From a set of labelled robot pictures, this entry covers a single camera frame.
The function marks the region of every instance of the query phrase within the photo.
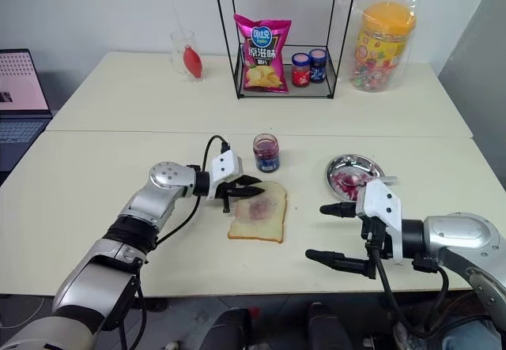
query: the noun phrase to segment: glass cup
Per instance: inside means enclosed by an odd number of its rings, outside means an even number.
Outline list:
[[[176,30],[171,34],[172,65],[177,72],[187,75],[192,80],[202,78],[202,61],[198,54],[195,33],[191,30]]]

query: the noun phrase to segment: potato chip bag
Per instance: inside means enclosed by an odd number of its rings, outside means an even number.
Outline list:
[[[253,22],[234,14],[244,37],[244,88],[268,92],[288,92],[283,74],[281,49],[285,45],[291,21]]]

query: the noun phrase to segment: laptop screen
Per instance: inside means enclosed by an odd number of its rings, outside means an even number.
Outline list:
[[[48,110],[28,50],[0,51],[0,111]]]

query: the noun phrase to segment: slice of bread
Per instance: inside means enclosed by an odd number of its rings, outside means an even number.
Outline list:
[[[230,225],[228,237],[282,243],[286,190],[276,182],[261,182],[254,186],[265,192],[236,203],[236,218]]]

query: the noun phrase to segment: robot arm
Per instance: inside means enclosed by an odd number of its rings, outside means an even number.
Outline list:
[[[153,166],[146,185],[63,282],[52,315],[24,327],[0,349],[92,348],[96,335],[118,327],[130,309],[141,283],[139,271],[156,248],[157,235],[176,200],[192,195],[223,198],[226,210],[229,196],[262,193],[261,188],[249,186],[260,180],[241,176],[242,172],[241,159],[231,149],[222,149],[209,172],[172,162]],[[236,183],[246,186],[236,188]]]
[[[339,271],[376,278],[372,252],[381,258],[413,259],[417,271],[436,272],[443,265],[477,292],[496,327],[506,331],[506,242],[486,219],[470,213],[403,220],[400,200],[379,180],[359,192],[357,203],[324,205],[320,212],[362,220],[368,259],[330,251],[308,250],[306,256]]]

